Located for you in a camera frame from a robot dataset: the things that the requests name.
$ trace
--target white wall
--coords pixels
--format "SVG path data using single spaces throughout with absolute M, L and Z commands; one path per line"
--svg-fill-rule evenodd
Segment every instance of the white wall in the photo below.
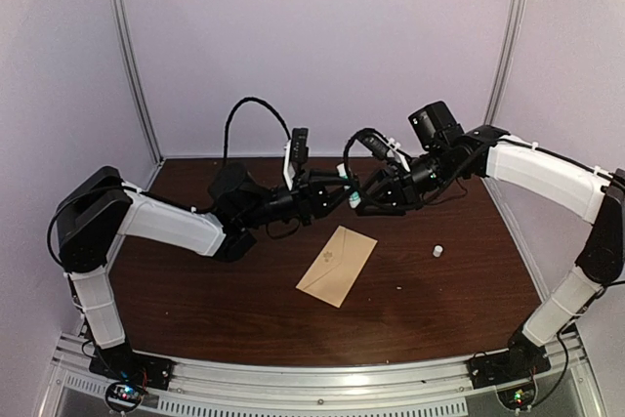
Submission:
M 496 124 L 591 165 L 625 167 L 625 0 L 528 0 Z M 548 287 L 590 231 L 565 210 L 501 186 Z M 609 415 L 622 415 L 625 289 L 580 321 Z
M 418 148 L 407 123 L 446 100 L 483 120 L 510 0 L 126 0 L 139 70 L 166 155 L 219 154 L 230 108 L 265 98 L 337 154 L 363 126 Z M 281 153 L 268 113 L 242 110 L 234 154 Z
M 108 0 L 0 0 L 0 414 L 30 415 L 77 314 L 45 231 L 104 164 L 146 183 L 151 163 Z

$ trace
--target robotic arm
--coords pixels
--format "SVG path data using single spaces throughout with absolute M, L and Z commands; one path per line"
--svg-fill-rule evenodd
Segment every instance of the robotic arm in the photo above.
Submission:
M 544 345 L 622 272 L 625 172 L 585 167 L 492 126 L 465 133 L 443 102 L 425 106 L 409 121 L 427 153 L 411 158 L 392 139 L 363 129 L 348 141 L 343 176 L 303 170 L 308 131 L 296 129 L 287 146 L 285 185 L 263 188 L 242 165 L 228 165 L 209 187 L 214 203 L 205 210 L 143 191 L 124 182 L 113 168 L 99 170 L 62 202 L 55 216 L 60 261 L 100 359 L 92 362 L 92 371 L 129 383 L 141 381 L 144 372 L 148 385 L 161 389 L 167 388 L 171 371 L 168 360 L 133 353 L 125 337 L 104 269 L 116 235 L 146 237 L 234 261 L 254 245 L 250 229 L 292 219 L 309 225 L 348 198 L 359 216 L 404 215 L 433 202 L 457 178 L 473 175 L 531 190 L 593 225 L 575 266 L 513 334 L 509 350 L 468 362 L 476 388 L 524 378 L 528 370 L 549 369 Z M 362 184 L 349 166 L 349 149 L 356 141 L 386 163 Z

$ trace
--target envelope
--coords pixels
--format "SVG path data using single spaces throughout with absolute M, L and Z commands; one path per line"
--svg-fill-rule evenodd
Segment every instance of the envelope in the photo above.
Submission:
M 338 227 L 296 288 L 340 308 L 377 242 Z

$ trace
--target wooden table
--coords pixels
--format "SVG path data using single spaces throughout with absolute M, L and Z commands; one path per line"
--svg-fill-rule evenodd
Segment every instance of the wooden table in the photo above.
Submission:
M 281 160 L 242 160 L 256 181 L 280 183 Z M 308 167 L 332 168 L 336 158 Z M 364 174 L 372 159 L 354 161 Z M 218 160 L 168 160 L 152 191 L 210 204 Z M 295 235 L 223 264 L 128 238 L 111 273 L 134 348 L 263 365 L 350 365 L 423 360 L 505 347 L 539 300 L 480 179 L 467 197 L 405 217 L 357 218 L 347 204 Z M 452 188 L 449 193 L 457 193 Z M 336 227 L 378 239 L 340 309 L 295 289 Z M 436 244 L 444 247 L 434 258 Z

